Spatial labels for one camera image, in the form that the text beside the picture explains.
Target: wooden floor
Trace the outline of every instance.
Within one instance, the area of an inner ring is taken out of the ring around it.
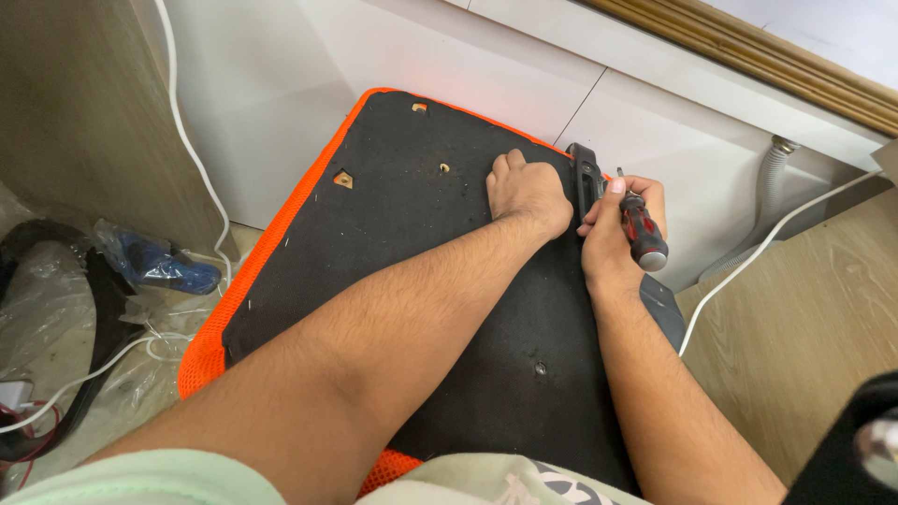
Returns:
[[[725,276],[677,295],[687,321]],[[858,385],[898,368],[898,190],[765,252],[708,302],[683,360],[791,484]]]

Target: plastic bag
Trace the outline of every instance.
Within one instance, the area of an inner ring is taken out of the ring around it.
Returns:
[[[132,285],[207,295],[221,282],[218,268],[193,261],[166,240],[145,237],[104,219],[97,221],[93,232],[107,260]]]

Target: wooden trim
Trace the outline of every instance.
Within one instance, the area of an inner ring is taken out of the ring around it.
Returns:
[[[898,92],[698,0],[583,0],[703,56],[898,137]]]

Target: light wood panel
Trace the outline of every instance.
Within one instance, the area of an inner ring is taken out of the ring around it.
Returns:
[[[13,192],[52,217],[70,208],[214,255],[222,220],[130,2],[0,3],[0,68]],[[233,238],[223,249],[237,257]]]
[[[725,276],[677,295],[687,321]],[[898,190],[765,252],[708,302],[683,361],[791,483],[854,389],[898,368]]]
[[[898,92],[699,0],[581,0],[893,137]]]

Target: red and black screwdriver handle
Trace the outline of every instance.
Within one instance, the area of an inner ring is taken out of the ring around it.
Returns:
[[[580,223],[596,200],[605,194],[608,179],[595,162],[595,152],[578,143],[568,146],[575,187],[575,208]],[[667,264],[667,243],[646,209],[646,202],[633,191],[621,201],[621,227],[629,242],[629,255],[642,270],[659,271]]]

